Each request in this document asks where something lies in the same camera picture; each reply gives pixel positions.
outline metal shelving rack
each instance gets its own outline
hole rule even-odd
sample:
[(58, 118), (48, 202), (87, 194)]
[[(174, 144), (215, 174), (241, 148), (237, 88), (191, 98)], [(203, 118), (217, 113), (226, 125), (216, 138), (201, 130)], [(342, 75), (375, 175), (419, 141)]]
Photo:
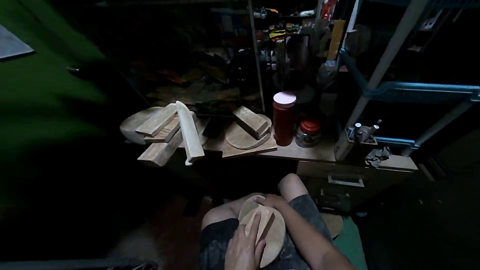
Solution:
[[(415, 101), (419, 102), (419, 96), (428, 96), (425, 103), (435, 103), (435, 101), (452, 99), (462, 100), (457, 106), (451, 109), (445, 116), (427, 129), (420, 137), (415, 140), (398, 139), (391, 137), (375, 136), (379, 142), (385, 142), (394, 145), (405, 145), (402, 150), (403, 156), (409, 156), (414, 150), (418, 149), (425, 141), (447, 126), (451, 121), (455, 120), (462, 113), (466, 112), (475, 102), (480, 101), (480, 87), (467, 85), (445, 85), (445, 84), (424, 84), (424, 83), (405, 83), (405, 82), (383, 82), (380, 84), (385, 72), (389, 68), (392, 60), (400, 50), (403, 42), (407, 39), (411, 30), (417, 24), (423, 11), (428, 8), (477, 8), (480, 7), (478, 0), (370, 0), (387, 4), (407, 6), (407, 10), (403, 14), (395, 33), (390, 39), (387, 48), (379, 63), (377, 64), (370, 80), (367, 82), (355, 63), (345, 51), (345, 42), (340, 50), (338, 65), (344, 64), (348, 71), (352, 74), (355, 82), (362, 90), (357, 105), (353, 109), (345, 128), (352, 126), (360, 117), (369, 100), (385, 100), (385, 101)], [(353, 30), (361, 0), (356, 0), (347, 32)]]

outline red container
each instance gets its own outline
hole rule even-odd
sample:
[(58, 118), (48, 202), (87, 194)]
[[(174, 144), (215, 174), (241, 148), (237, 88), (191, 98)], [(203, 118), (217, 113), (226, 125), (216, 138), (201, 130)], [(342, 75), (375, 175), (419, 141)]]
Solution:
[(289, 92), (273, 97), (273, 127), (276, 144), (288, 146), (293, 140), (293, 106), (297, 98)]

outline red jar lid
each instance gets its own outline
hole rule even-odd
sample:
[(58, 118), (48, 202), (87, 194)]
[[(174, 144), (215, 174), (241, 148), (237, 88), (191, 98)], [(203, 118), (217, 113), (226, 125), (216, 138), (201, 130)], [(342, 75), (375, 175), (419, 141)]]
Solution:
[(300, 123), (301, 129), (309, 134), (315, 134), (320, 130), (320, 121), (313, 117), (305, 117)]

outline person's right hand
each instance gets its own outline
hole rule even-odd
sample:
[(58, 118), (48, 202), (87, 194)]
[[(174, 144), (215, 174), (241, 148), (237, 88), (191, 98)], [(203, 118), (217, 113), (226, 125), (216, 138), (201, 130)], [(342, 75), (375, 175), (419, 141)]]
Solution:
[(274, 195), (274, 194), (267, 194), (265, 199), (256, 196), (253, 198), (256, 203), (259, 203), (263, 206), (268, 206), (271, 208), (277, 209), (282, 203), (286, 203), (286, 200), (282, 196)]

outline shorts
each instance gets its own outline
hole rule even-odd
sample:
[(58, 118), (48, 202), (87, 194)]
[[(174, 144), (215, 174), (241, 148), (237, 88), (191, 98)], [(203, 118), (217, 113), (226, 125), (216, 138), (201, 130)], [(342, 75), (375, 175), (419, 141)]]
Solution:
[[(325, 225), (317, 206), (309, 194), (301, 195), (291, 200), (292, 206), (313, 227), (317, 228), (323, 236), (332, 242), (332, 236)], [(200, 235), (200, 269), (224, 269), (225, 253), (229, 240), (239, 226), (238, 219), (227, 219), (206, 226)], [(278, 257), (264, 269), (268, 270), (308, 270), (307, 263), (303, 260), (297, 247), (293, 244), (290, 235), (285, 234), (283, 248)]]

